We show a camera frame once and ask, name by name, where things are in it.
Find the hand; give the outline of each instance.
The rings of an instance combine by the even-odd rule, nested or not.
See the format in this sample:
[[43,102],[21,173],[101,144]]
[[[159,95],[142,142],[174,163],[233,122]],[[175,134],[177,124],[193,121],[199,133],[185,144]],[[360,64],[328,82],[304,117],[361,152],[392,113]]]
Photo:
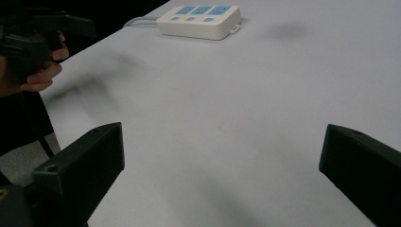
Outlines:
[[[15,72],[9,66],[8,59],[0,56],[0,97],[22,91],[40,92],[53,83],[53,78],[62,70],[61,65],[54,61],[65,60],[69,57],[68,48],[63,43],[65,37],[61,32],[59,32],[59,37],[62,48],[49,51],[53,61],[36,62],[37,73],[28,76],[27,83],[24,84],[19,84]],[[44,36],[41,34],[35,34],[33,38],[38,41],[44,40]]]

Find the power cord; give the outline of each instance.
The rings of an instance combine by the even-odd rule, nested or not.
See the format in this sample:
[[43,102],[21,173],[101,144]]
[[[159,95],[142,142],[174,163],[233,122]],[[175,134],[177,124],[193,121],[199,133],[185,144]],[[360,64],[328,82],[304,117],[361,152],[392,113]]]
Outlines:
[[[153,16],[135,17],[135,18],[130,19],[126,24],[124,24],[123,27],[141,26],[141,25],[156,25],[157,19],[159,19],[159,17],[153,17]],[[150,22],[135,23],[137,21],[150,21]]]

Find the white power strip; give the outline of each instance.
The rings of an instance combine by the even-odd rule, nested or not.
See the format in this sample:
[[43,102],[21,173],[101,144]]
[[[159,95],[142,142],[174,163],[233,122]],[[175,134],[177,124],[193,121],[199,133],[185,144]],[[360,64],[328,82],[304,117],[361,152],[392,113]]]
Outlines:
[[222,40],[240,29],[238,6],[183,6],[156,21],[164,35]]

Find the white table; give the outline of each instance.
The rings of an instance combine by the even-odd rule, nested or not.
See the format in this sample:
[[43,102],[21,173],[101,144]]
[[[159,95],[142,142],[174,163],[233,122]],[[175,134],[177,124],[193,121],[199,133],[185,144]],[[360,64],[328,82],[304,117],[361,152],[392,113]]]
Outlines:
[[401,150],[401,1],[172,0],[148,16],[185,5],[238,5],[241,29],[124,27],[42,92],[62,148],[122,122],[126,168],[90,226],[374,226],[318,165],[328,124]]

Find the person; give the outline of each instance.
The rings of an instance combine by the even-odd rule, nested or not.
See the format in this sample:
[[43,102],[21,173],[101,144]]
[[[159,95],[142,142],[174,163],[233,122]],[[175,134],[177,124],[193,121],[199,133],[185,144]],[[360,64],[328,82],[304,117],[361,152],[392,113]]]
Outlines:
[[[0,56],[0,185],[32,184],[31,171],[49,159],[39,137],[50,146],[53,155],[60,147],[50,118],[40,96],[40,91],[53,83],[61,70],[59,61],[69,57],[65,37],[59,31],[61,48],[49,50],[52,61],[35,62],[36,73],[28,75],[20,84],[7,56]],[[35,34],[33,39],[45,37]],[[22,105],[24,99],[29,109]]]

